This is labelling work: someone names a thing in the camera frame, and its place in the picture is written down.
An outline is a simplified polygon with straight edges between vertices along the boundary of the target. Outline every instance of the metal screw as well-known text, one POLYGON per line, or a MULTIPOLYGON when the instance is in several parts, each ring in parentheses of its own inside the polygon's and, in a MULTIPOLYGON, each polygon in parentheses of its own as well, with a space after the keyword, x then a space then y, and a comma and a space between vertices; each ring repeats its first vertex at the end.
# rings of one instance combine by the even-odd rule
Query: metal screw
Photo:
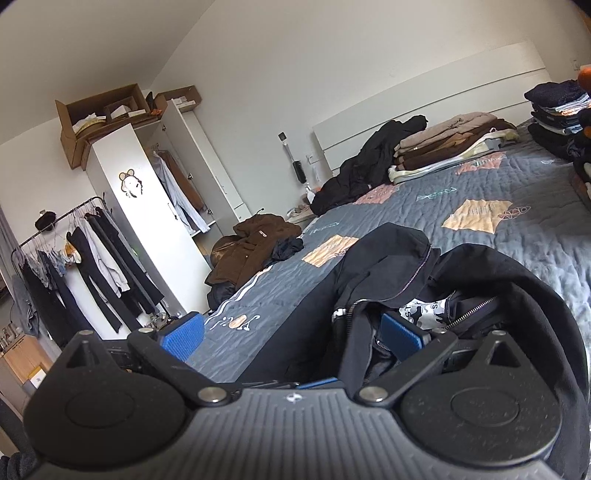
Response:
POLYGON ((388 392, 382 387, 363 387, 359 390, 359 396, 365 401, 378 403, 388 398, 388 392))
POLYGON ((228 396, 228 393, 221 387, 205 387, 199 390, 197 396, 207 403, 217 403, 228 396))

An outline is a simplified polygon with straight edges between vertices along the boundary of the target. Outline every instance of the blue gripper pad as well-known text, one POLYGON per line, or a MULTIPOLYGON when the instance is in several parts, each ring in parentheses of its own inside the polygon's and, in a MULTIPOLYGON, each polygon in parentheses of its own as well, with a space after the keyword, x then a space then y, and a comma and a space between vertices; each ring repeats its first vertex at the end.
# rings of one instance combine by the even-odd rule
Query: blue gripper pad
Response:
POLYGON ((195 313, 191 319, 166 334, 160 340, 160 346, 168 353, 185 362, 201 342, 203 342, 204 334, 203 315, 195 313))
POLYGON ((423 348, 429 337, 428 332, 404 319, 399 321, 386 313, 382 315, 379 340, 401 362, 423 348))

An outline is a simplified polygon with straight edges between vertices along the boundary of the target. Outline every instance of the wardrobe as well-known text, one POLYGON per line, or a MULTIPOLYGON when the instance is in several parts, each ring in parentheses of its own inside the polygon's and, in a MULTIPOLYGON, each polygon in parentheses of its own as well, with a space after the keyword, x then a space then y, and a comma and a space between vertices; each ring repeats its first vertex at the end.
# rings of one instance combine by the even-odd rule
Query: wardrobe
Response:
POLYGON ((168 101, 161 119, 124 127, 97 140, 86 173, 146 272, 164 294, 171 314, 206 312, 210 272, 206 256, 223 235, 251 213, 242 201, 193 111, 168 101), (201 195, 199 212, 210 231, 193 234, 179 219, 145 150, 167 150, 201 195))

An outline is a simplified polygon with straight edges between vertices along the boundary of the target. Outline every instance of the open cardboard box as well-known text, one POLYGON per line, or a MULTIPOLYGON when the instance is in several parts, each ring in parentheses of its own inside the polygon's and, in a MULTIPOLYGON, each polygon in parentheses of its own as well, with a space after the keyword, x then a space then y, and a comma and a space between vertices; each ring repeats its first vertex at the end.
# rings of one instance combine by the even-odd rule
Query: open cardboard box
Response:
POLYGON ((61 122, 61 144, 72 169, 80 166, 84 169, 86 168, 92 141, 96 141, 129 123, 138 125, 149 123, 148 121, 157 121, 156 117, 151 117, 150 107, 148 107, 142 90, 137 83, 84 98, 67 105, 56 100, 56 107, 61 122), (146 113, 131 118, 125 115, 121 118, 111 119, 108 107, 111 108, 112 105, 117 103, 121 104, 120 102, 132 103, 137 106, 137 109, 145 109, 146 113), (83 130, 76 136, 73 125, 91 113, 96 113, 99 116, 107 115, 107 123, 101 128, 94 129, 90 132, 83 130))
POLYGON ((169 90, 168 92, 160 92, 154 98, 154 103, 156 104, 157 109, 162 110, 164 112, 166 110, 166 107, 168 106, 167 102, 169 100, 182 96, 185 96, 187 100, 195 100, 195 105, 187 105, 179 108, 181 113, 190 112, 201 103, 201 95, 199 95, 199 92, 195 88, 195 85, 177 88, 176 90, 169 90))

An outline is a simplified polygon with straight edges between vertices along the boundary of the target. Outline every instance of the bed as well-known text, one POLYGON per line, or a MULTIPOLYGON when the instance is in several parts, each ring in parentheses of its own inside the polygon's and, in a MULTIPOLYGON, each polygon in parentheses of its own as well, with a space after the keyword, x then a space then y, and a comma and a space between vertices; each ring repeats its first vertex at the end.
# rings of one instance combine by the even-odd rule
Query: bed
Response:
POLYGON ((523 92, 548 78, 535 47, 523 42, 427 72, 316 125, 336 171, 391 118, 421 113, 434 124, 480 110, 522 124, 520 141, 500 153, 380 186, 316 219, 301 252, 259 272, 207 318, 203 342, 187 363, 214 381, 236 380, 346 250, 385 222, 422 230, 442 252, 476 243, 515 258, 565 299, 589 357, 591 214, 570 185, 572 166, 537 145, 525 125, 530 106, 523 92), (499 59, 502 67, 491 68, 499 59), (452 74, 457 81, 426 93, 424 85, 452 74))

